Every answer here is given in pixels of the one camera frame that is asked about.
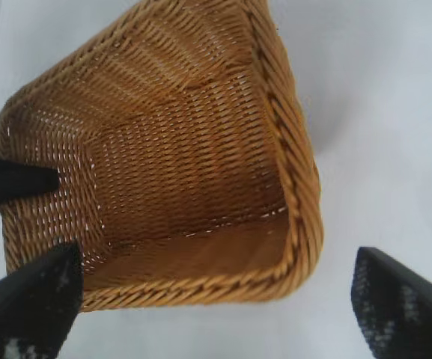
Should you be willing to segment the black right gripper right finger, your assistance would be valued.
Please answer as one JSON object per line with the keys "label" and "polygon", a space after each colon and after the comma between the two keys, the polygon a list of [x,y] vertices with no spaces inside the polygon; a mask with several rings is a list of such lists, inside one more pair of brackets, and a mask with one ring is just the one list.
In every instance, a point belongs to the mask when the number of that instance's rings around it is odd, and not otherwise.
{"label": "black right gripper right finger", "polygon": [[350,300],[375,358],[432,358],[432,283],[388,254],[360,247]]}

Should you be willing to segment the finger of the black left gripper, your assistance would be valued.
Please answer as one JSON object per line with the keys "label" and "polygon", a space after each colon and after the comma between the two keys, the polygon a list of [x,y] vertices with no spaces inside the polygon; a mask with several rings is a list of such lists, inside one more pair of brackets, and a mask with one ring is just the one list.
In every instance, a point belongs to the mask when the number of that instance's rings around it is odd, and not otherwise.
{"label": "finger of the black left gripper", "polygon": [[0,205],[57,190],[58,171],[0,159]]}

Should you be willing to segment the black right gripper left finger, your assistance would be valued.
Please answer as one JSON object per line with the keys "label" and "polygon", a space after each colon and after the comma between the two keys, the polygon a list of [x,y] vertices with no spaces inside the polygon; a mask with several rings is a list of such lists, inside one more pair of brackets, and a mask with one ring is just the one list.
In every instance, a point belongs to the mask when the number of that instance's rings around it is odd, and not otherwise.
{"label": "black right gripper left finger", "polygon": [[82,254],[57,245],[0,280],[0,358],[56,358],[82,306]]}

